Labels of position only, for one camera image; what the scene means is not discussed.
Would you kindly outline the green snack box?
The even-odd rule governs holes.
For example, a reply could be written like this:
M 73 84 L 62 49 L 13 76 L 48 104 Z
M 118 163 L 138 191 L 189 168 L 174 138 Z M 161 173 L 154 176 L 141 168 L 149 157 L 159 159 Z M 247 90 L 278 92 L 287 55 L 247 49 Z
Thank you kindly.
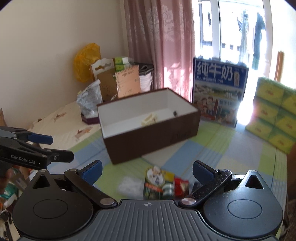
M 175 197 L 174 173 L 151 166 L 145 171 L 143 195 L 148 200 L 166 200 Z

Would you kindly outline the blue milk carton box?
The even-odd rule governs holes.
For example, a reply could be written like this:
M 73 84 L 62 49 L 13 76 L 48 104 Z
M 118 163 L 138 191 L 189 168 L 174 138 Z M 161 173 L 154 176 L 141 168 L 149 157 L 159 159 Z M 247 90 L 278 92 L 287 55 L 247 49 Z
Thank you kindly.
M 192 104 L 200 110 L 202 120 L 236 127 L 248 72 L 243 63 L 194 58 Z

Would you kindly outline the checkered tablecloth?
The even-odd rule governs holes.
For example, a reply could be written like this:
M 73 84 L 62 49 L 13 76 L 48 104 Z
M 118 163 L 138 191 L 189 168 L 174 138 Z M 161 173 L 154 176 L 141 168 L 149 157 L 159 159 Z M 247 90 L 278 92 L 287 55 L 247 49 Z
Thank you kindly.
M 215 123 L 201 122 L 197 136 L 172 146 L 144 155 L 123 164 L 112 165 L 101 132 L 97 131 L 72 147 L 75 155 L 71 163 L 52 163 L 48 170 L 62 174 L 70 168 L 81 169 L 94 160 L 102 161 L 103 174 L 95 187 L 117 201 L 126 196 L 118 186 L 124 177 L 144 180 L 149 166 L 174 173 L 191 185 L 192 164 L 200 160 L 214 169 L 228 169 L 233 174 L 246 174 L 257 170 L 274 193 L 282 208 L 287 196 L 287 156 L 266 141 L 245 130 L 242 125 L 228 128 Z

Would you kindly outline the green tissue pack stack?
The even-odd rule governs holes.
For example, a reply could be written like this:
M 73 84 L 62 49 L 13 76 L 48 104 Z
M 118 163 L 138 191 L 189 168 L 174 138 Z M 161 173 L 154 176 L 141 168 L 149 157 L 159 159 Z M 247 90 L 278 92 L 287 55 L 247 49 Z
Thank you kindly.
M 295 146 L 295 89 L 258 78 L 246 130 L 289 154 Z

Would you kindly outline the red snack packet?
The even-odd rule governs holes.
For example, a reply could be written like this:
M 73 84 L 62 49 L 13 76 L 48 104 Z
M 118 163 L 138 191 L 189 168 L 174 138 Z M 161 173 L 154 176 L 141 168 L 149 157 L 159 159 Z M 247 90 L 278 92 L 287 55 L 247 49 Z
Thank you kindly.
M 189 181 L 181 178 L 174 178 L 175 198 L 181 199 L 189 194 Z

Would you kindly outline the large brown storage box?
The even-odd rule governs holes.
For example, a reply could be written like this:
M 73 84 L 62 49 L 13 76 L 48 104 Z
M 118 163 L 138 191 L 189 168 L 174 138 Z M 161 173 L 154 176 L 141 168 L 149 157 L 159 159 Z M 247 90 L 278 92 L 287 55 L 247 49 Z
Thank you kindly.
M 112 164 L 124 163 L 197 135 L 201 112 L 169 88 L 97 106 Z

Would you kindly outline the white cardboard holder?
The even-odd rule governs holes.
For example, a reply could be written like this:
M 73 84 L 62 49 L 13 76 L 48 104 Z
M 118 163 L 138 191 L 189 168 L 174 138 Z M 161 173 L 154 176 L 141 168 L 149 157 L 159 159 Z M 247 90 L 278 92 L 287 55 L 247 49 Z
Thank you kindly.
M 100 73 L 106 72 L 108 70 L 115 70 L 114 60 L 113 59 L 99 59 L 90 67 L 91 72 L 93 73 L 94 80 L 97 80 L 97 75 Z

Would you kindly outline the yellow plastic bag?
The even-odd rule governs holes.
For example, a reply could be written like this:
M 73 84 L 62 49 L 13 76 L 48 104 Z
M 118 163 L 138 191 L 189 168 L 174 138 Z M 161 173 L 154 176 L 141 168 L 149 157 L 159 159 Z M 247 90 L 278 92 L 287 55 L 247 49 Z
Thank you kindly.
M 91 65 L 101 59 L 100 46 L 96 43 L 85 45 L 74 57 L 73 70 L 77 81 L 81 83 L 92 80 Z

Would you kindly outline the silver plastic bag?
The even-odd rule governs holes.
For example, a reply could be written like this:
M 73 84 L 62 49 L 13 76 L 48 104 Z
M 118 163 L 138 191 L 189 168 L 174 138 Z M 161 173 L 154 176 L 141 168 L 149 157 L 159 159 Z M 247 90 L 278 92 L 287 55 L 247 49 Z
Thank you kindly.
M 102 103 L 100 80 L 92 82 L 77 94 L 76 102 L 86 118 L 98 117 L 97 105 Z

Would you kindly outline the pink curtain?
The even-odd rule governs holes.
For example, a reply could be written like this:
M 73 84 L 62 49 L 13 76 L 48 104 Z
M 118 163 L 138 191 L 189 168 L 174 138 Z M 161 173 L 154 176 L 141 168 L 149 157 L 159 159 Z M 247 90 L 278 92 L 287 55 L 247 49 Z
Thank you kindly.
M 129 56 L 154 66 L 153 89 L 192 97 L 195 33 L 191 1 L 124 1 Z

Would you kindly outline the pink paper card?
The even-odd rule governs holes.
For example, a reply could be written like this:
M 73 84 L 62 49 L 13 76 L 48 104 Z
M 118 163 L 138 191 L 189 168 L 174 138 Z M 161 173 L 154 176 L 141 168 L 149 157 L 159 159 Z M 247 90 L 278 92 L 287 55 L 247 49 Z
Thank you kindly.
M 118 98 L 141 93 L 138 65 L 116 72 L 115 80 Z

